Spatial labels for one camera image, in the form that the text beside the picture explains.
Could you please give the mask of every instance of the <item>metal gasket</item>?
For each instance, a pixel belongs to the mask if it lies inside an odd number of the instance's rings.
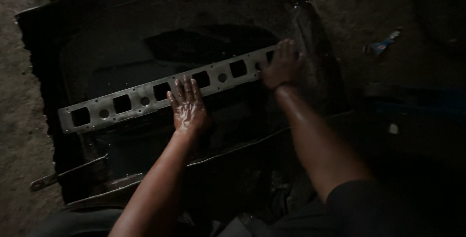
[[[183,73],[175,74],[149,83],[145,83],[136,87],[118,91],[102,97],[91,99],[85,102],[71,105],[66,108],[58,110],[61,128],[64,133],[85,133],[92,130],[102,129],[111,126],[119,121],[140,117],[159,109],[170,106],[170,102],[164,97],[159,101],[156,100],[154,94],[154,86],[166,85],[170,86],[171,90],[175,88],[175,79],[182,79],[183,75],[192,77],[197,73],[205,71],[209,77],[210,85],[200,89],[202,96],[208,96],[220,91],[234,88],[236,85],[255,81],[259,79],[259,70],[256,67],[258,60],[266,60],[267,53],[272,52],[274,46],[264,49],[259,49],[244,55],[236,56],[224,61],[213,63],[204,67],[195,68]],[[232,67],[240,64],[243,67],[240,74],[234,74]],[[131,102],[131,109],[125,112],[117,113],[114,99],[119,100],[120,97],[125,96],[126,102],[129,106]],[[90,122],[75,126],[73,122],[73,111],[81,110],[89,113]]]

